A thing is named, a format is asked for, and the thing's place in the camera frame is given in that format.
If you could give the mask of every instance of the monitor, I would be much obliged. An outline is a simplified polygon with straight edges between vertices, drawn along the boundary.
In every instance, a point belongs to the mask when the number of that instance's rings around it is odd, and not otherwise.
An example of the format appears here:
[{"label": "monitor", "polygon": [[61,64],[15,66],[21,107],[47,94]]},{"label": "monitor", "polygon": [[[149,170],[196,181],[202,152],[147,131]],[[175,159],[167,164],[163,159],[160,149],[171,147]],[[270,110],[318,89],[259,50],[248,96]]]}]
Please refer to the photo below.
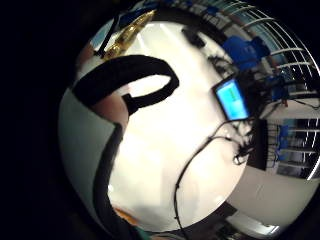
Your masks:
[{"label": "monitor", "polygon": [[230,79],[216,87],[215,94],[229,120],[249,117],[245,100],[235,79]]}]

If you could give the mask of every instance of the blue chair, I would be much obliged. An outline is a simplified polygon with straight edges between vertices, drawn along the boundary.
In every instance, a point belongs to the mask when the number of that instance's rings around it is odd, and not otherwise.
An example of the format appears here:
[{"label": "blue chair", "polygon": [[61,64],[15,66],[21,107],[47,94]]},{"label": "blue chair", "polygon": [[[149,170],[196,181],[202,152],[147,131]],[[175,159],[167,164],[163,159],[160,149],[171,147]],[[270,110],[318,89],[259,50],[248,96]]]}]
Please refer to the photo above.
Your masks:
[{"label": "blue chair", "polygon": [[271,100],[277,101],[279,99],[288,99],[289,92],[281,84],[285,83],[285,80],[282,75],[279,76],[268,76],[266,82],[271,85]]},{"label": "blue chair", "polygon": [[222,48],[240,71],[257,66],[263,57],[270,55],[269,48],[260,37],[245,41],[238,36],[231,36],[223,43]]}]

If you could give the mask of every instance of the black cable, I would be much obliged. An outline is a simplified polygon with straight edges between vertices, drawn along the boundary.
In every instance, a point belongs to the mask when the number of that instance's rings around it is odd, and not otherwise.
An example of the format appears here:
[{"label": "black cable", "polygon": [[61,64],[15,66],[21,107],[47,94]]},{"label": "black cable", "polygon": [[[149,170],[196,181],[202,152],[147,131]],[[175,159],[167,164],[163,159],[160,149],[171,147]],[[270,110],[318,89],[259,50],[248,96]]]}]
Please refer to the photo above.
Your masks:
[{"label": "black cable", "polygon": [[297,102],[297,103],[300,103],[300,104],[302,104],[302,105],[306,105],[306,106],[308,106],[308,107],[313,108],[314,110],[318,110],[318,109],[320,108],[320,99],[318,99],[318,101],[319,101],[319,105],[318,105],[318,106],[313,106],[313,105],[311,105],[311,104],[309,104],[309,103],[301,102],[301,101],[296,100],[296,99],[289,99],[289,100],[294,101],[294,102]]},{"label": "black cable", "polygon": [[233,141],[235,143],[238,144],[238,146],[240,146],[241,144],[234,140],[234,139],[231,139],[231,138],[228,138],[228,137],[224,137],[224,136],[215,136],[217,134],[217,132],[221,129],[221,127],[227,123],[232,123],[232,122],[242,122],[242,121],[248,121],[249,119],[251,118],[246,118],[246,119],[236,119],[236,120],[228,120],[228,121],[225,121],[223,123],[221,123],[217,128],[216,130],[209,136],[207,137],[206,141],[195,151],[195,153],[191,156],[191,158],[187,161],[187,164],[184,166],[184,168],[182,169],[180,175],[179,175],[179,178],[175,184],[175,189],[174,189],[174,199],[173,199],[173,205],[174,205],[174,211],[175,211],[175,219],[177,220],[178,224],[179,224],[179,227],[180,227],[180,231],[182,233],[182,235],[185,237],[186,240],[190,240],[190,238],[188,237],[188,235],[186,234],[186,232],[184,231],[184,228],[182,227],[181,225],[181,222],[180,222],[180,217],[179,217],[179,211],[178,211],[178,201],[177,201],[177,192],[178,192],[178,189],[180,187],[180,182],[187,170],[187,168],[189,167],[190,163],[192,162],[192,160],[201,152],[203,151],[203,149],[205,149],[209,143],[211,143],[212,141],[214,141],[215,139],[225,139],[227,141]]},{"label": "black cable", "polygon": [[119,21],[119,16],[117,15],[117,16],[115,16],[113,18],[113,23],[111,25],[111,28],[109,29],[109,32],[106,35],[106,37],[104,38],[104,40],[103,40],[101,46],[99,47],[98,51],[95,52],[95,55],[100,55],[101,58],[104,57],[104,54],[105,54],[104,49],[107,46],[107,44],[108,44],[108,42],[110,40],[110,37],[111,37],[112,33],[114,32],[114,29],[115,29],[118,21]]}]

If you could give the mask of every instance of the black strap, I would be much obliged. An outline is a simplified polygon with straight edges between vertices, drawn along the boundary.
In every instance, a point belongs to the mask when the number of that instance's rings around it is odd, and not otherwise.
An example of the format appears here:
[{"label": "black strap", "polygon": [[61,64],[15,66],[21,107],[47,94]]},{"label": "black strap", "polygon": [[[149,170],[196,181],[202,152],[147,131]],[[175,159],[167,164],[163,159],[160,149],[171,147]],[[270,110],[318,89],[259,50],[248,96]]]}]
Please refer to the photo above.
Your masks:
[{"label": "black strap", "polygon": [[123,96],[129,114],[132,114],[141,107],[163,101],[179,86],[178,77],[164,60],[143,55],[108,60],[85,75],[74,87],[73,92],[84,105],[92,106],[120,87],[156,74],[167,75],[171,79],[163,88],[145,96]]}]

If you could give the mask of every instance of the chair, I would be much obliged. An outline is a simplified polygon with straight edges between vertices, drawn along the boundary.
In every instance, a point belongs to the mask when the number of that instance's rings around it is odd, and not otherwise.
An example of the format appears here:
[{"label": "chair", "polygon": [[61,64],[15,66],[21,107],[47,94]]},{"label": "chair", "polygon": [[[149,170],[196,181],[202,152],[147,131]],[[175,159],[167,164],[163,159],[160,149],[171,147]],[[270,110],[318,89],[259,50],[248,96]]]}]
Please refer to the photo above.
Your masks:
[{"label": "chair", "polygon": [[231,36],[223,43],[222,48],[240,71],[257,66],[263,57],[270,54],[269,48],[260,37],[245,41],[238,36]]}]

